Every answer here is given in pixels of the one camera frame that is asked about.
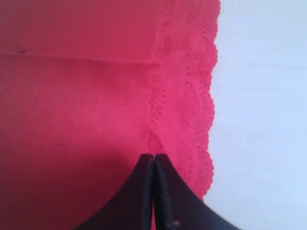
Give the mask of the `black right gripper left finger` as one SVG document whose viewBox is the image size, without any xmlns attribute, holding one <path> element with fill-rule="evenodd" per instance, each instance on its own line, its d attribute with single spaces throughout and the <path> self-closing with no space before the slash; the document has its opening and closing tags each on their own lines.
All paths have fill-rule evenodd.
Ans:
<svg viewBox="0 0 307 230">
<path fill-rule="evenodd" d="M 150 230 L 154 157 L 143 154 L 118 192 L 76 230 Z"/>
</svg>

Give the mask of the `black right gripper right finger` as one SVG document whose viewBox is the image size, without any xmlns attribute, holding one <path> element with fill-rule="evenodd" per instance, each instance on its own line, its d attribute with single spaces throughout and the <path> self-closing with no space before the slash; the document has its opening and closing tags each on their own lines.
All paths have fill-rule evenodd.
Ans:
<svg viewBox="0 0 307 230">
<path fill-rule="evenodd" d="M 154 217 L 157 230 L 237 230 L 201 201 L 166 154 L 155 157 Z"/>
</svg>

